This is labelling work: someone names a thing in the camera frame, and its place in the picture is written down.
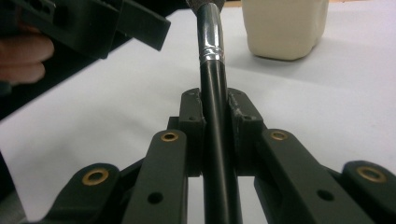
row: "white jar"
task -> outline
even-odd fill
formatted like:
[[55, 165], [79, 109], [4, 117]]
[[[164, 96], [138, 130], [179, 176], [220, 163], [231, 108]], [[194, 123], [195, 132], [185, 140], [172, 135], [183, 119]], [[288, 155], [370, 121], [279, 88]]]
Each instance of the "white jar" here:
[[247, 44], [266, 58], [295, 60], [323, 35], [329, 0], [242, 0]]

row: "white tabletop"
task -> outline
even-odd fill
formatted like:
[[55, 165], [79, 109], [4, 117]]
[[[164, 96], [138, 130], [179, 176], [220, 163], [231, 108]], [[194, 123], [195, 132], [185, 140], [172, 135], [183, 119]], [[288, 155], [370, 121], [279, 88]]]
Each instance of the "white tabletop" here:
[[[330, 4], [321, 41], [295, 62], [251, 55], [240, 7], [221, 16], [228, 86], [268, 127], [294, 133], [336, 171], [366, 160], [396, 174], [395, 1]], [[143, 158], [178, 115], [180, 94], [200, 86], [195, 16], [180, 10], [169, 20], [161, 52], [130, 41], [1, 122], [0, 148], [29, 219], [42, 218], [80, 168]], [[244, 222], [263, 223], [252, 180], [240, 178]], [[189, 223], [204, 223], [203, 210], [201, 179], [191, 178]]]

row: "metal ferrule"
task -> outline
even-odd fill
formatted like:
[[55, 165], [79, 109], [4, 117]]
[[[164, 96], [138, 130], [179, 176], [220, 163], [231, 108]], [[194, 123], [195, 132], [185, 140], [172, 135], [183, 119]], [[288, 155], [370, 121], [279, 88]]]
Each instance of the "metal ferrule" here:
[[208, 3], [197, 12], [199, 60], [201, 64], [208, 60], [224, 63], [224, 43], [219, 8]]

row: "brass grommet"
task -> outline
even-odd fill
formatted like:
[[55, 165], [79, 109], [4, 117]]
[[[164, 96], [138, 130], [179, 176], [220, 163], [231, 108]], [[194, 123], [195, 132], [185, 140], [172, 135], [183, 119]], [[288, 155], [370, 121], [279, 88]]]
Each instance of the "brass grommet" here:
[[384, 175], [384, 173], [382, 173], [378, 169], [375, 169], [374, 167], [361, 166], [361, 167], [358, 167], [356, 169], [356, 171], [358, 172], [358, 174], [361, 177], [363, 177], [363, 178], [365, 178], [367, 180], [370, 180], [372, 182], [375, 182], [375, 183], [385, 183], [385, 182], [387, 182], [387, 177]]
[[173, 142], [178, 139], [177, 133], [165, 133], [163, 136], [161, 136], [161, 140], [164, 142]]
[[98, 185], [108, 178], [108, 170], [105, 168], [95, 168], [82, 177], [82, 183], [86, 186]]
[[288, 135], [280, 131], [271, 132], [271, 137], [277, 141], [288, 139]]

